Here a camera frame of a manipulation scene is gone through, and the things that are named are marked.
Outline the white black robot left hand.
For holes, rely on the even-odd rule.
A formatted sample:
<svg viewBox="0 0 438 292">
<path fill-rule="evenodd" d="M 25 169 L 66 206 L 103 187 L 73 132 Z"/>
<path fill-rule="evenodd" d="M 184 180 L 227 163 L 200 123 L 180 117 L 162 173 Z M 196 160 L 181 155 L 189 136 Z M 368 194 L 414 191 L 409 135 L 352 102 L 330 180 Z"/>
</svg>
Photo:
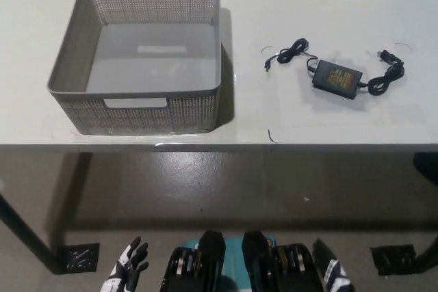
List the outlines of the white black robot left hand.
<svg viewBox="0 0 438 292">
<path fill-rule="evenodd" d="M 141 236 L 137 236 L 119 256 L 100 292 L 135 291 L 140 274 L 149 267 L 147 255 L 148 243 L 141 243 Z"/>
</svg>

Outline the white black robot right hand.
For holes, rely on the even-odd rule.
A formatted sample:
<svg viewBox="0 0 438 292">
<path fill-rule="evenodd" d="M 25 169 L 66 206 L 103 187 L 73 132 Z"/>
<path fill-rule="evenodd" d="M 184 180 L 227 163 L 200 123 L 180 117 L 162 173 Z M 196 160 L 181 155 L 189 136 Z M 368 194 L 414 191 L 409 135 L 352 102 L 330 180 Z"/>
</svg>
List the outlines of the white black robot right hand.
<svg viewBox="0 0 438 292">
<path fill-rule="evenodd" d="M 313 243 L 313 260 L 323 278 L 324 286 L 330 292 L 355 291 L 355 287 L 347 276 L 339 259 L 321 239 Z"/>
</svg>

